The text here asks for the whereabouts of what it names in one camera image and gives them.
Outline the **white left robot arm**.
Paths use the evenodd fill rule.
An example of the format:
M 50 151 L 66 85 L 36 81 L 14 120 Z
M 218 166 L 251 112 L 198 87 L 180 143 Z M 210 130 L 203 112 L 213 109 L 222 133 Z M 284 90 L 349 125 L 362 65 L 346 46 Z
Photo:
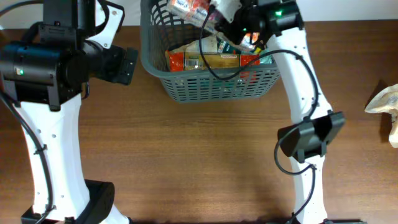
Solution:
M 23 128 L 34 179 L 22 223 L 130 223 L 110 182 L 85 179 L 78 120 L 90 78 L 131 83 L 138 52 L 113 45 L 125 17 L 109 1 L 43 1 L 43 19 L 1 47 L 1 100 Z

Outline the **beige paper bag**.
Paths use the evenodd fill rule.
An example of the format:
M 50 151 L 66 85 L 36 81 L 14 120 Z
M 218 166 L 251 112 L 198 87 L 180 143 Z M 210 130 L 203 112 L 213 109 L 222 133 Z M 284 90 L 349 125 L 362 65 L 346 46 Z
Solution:
M 189 44 L 165 51 L 167 68 L 171 72 L 184 70 L 203 70 L 204 64 L 200 57 L 200 44 L 204 54 L 217 54 L 218 41 L 215 35 L 201 40 L 195 40 Z

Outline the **multicolour tissue pack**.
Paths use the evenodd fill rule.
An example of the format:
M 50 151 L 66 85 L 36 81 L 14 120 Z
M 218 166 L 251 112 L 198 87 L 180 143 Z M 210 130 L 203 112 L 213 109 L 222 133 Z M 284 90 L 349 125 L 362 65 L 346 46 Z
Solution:
M 167 11 L 180 17 L 184 21 L 216 35 L 219 39 L 227 41 L 233 47 L 242 51 L 252 51 L 255 45 L 249 43 L 249 34 L 246 34 L 242 42 L 238 45 L 230 42 L 222 32 L 217 31 L 217 23 L 225 18 L 218 12 L 210 1 L 202 0 L 169 0 Z

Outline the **teal snack packet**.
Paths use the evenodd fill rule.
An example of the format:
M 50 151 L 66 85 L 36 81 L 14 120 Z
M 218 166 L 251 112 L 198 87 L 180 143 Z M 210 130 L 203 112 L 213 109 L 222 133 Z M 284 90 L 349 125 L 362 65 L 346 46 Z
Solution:
M 273 64 L 274 59 L 272 55 L 266 55 L 266 53 L 268 53 L 268 49 L 264 49 L 259 53 L 260 59 L 258 60 L 258 62 L 260 65 Z

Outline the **orange biscuit package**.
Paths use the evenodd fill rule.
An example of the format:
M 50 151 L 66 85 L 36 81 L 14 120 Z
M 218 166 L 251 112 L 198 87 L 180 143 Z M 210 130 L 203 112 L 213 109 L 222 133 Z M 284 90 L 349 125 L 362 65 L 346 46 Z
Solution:
M 211 69 L 243 67 L 247 65 L 251 60 L 258 58 L 259 56 L 251 54 L 203 54 L 203 55 Z M 207 67 L 204 61 L 203 64 L 204 64 L 203 70 L 206 70 Z

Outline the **green coffee mix bag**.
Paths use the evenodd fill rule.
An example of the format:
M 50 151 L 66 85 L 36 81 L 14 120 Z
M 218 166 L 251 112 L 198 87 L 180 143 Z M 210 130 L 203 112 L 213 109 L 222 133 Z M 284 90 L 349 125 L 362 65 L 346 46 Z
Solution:
M 252 51 L 242 51 L 233 47 L 225 40 L 217 39 L 217 52 L 219 54 L 259 54 L 263 50 L 262 48 L 256 47 Z

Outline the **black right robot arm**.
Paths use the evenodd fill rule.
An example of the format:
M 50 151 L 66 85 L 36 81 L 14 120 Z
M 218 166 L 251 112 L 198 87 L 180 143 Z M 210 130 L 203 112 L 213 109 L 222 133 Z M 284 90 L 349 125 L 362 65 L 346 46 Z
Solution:
M 289 158 L 294 178 L 295 205 L 289 223 L 328 223 L 323 202 L 323 164 L 326 148 L 345 123 L 333 111 L 316 77 L 296 1 L 210 1 L 211 12 L 222 20 L 216 30 L 238 44 L 244 35 L 257 33 L 279 69 L 289 100 L 292 125 L 277 133 L 275 152 Z

